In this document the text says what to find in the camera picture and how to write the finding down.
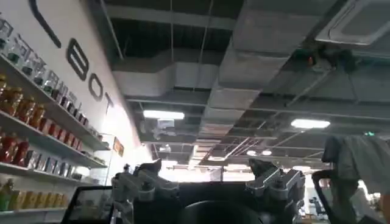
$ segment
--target ceiling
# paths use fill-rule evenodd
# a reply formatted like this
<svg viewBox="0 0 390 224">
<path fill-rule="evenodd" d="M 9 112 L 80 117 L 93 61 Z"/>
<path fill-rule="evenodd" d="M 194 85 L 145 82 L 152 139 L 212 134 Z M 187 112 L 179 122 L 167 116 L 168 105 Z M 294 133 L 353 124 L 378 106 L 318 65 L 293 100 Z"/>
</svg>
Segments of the ceiling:
<svg viewBox="0 0 390 224">
<path fill-rule="evenodd" d="M 105 0 L 90 7 L 141 142 L 154 158 L 245 164 L 254 150 L 285 167 L 323 167 L 327 137 L 371 131 L 387 138 L 390 130 L 390 32 L 368 45 L 316 38 L 354 3 Z M 362 18 L 390 21 L 367 12 L 357 22 Z M 347 28 L 359 34 L 355 24 Z M 182 111 L 185 118 L 162 127 L 143 117 L 145 109 Z M 331 125 L 290 126 L 303 117 Z M 261 155 L 266 149 L 271 156 Z"/>
</svg>

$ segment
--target white shelf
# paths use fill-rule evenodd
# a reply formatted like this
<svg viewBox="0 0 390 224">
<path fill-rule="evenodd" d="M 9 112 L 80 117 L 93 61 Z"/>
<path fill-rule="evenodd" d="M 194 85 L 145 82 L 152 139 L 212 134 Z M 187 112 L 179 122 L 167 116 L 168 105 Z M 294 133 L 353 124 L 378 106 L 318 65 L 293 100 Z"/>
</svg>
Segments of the white shelf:
<svg viewBox="0 0 390 224">
<path fill-rule="evenodd" d="M 45 135 L 30 125 L 21 122 L 15 117 L 11 117 L 7 113 L 0 111 L 0 125 L 7 132 L 15 132 L 20 137 L 28 138 L 29 141 L 43 150 L 51 152 L 61 159 L 68 159 L 81 166 L 89 168 L 106 168 L 107 166 L 87 157 L 76 149 L 64 144 L 58 139 Z"/>
<path fill-rule="evenodd" d="M 41 208 L 41 209 L 22 209 L 16 211 L 4 211 L 0 212 L 0 217 L 2 216 L 16 216 L 16 215 L 34 215 L 36 213 L 45 213 L 45 212 L 65 212 L 66 208 Z"/>
<path fill-rule="evenodd" d="M 51 183 L 63 183 L 72 186 L 92 186 L 96 184 L 86 183 L 72 178 L 61 177 L 51 173 L 46 173 L 40 170 L 28 169 L 26 167 L 20 167 L 12 164 L 0 162 L 0 173 L 6 173 L 22 177 L 32 177 L 35 180 L 49 181 Z"/>
<path fill-rule="evenodd" d="M 46 116 L 70 131 L 93 151 L 110 150 L 110 148 L 103 145 L 84 125 L 54 101 L 51 96 L 47 95 L 31 79 L 25 76 L 19 68 L 2 54 L 0 54 L 0 74 L 7 76 L 7 83 L 10 86 L 21 87 L 24 93 L 34 96 L 37 102 L 45 104 Z"/>
</svg>

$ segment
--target green bottle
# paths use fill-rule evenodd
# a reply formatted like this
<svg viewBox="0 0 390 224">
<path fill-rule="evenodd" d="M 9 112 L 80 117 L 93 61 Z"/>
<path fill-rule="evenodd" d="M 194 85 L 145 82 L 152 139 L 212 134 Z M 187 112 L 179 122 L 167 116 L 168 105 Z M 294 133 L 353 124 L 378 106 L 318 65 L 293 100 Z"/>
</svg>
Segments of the green bottle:
<svg viewBox="0 0 390 224">
<path fill-rule="evenodd" d="M 13 190 L 13 179 L 8 179 L 0 190 L 0 211 L 6 211 L 10 203 Z"/>
</svg>

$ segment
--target ceiling air conditioner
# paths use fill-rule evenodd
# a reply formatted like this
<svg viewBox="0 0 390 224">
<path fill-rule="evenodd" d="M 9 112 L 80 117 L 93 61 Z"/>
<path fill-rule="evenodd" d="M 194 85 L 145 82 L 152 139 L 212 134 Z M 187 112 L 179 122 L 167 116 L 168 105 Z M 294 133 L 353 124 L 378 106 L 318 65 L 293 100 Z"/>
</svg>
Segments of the ceiling air conditioner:
<svg viewBox="0 0 390 224">
<path fill-rule="evenodd" d="M 316 40 L 365 46 L 389 30 L 389 0 L 349 0 Z"/>
</svg>

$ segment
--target fluorescent light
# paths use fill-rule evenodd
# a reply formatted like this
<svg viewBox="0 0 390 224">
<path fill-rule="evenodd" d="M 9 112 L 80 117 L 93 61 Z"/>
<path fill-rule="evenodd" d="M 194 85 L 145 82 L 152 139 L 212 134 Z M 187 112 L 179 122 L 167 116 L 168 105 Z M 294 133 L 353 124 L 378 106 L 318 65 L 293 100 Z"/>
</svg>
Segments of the fluorescent light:
<svg viewBox="0 0 390 224">
<path fill-rule="evenodd" d="M 295 119 L 291 122 L 291 126 L 296 128 L 326 128 L 330 125 L 329 121 L 310 120 L 310 119 Z"/>
<path fill-rule="evenodd" d="M 294 166 L 294 167 L 292 167 L 292 169 L 300 170 L 302 172 L 307 172 L 307 171 L 311 170 L 311 167 L 310 166 Z"/>
<path fill-rule="evenodd" d="M 182 120 L 184 119 L 184 113 L 160 110 L 144 110 L 144 117 L 156 119 Z"/>
<path fill-rule="evenodd" d="M 249 150 L 248 152 L 246 152 L 246 154 L 249 156 L 256 156 L 256 151 Z"/>
<path fill-rule="evenodd" d="M 174 160 L 163 160 L 162 161 L 162 165 L 164 167 L 172 167 L 172 166 L 177 165 L 177 161 L 174 161 Z"/>
<path fill-rule="evenodd" d="M 264 150 L 261 152 L 261 154 L 263 154 L 264 156 L 269 156 L 272 154 L 272 152 L 270 150 Z"/>
<path fill-rule="evenodd" d="M 245 164 L 228 164 L 226 167 L 227 170 L 244 170 L 248 168 Z"/>
<path fill-rule="evenodd" d="M 210 161 L 224 161 L 224 160 L 225 160 L 225 157 L 210 156 L 210 157 L 208 157 L 208 160 L 210 160 Z"/>
</svg>

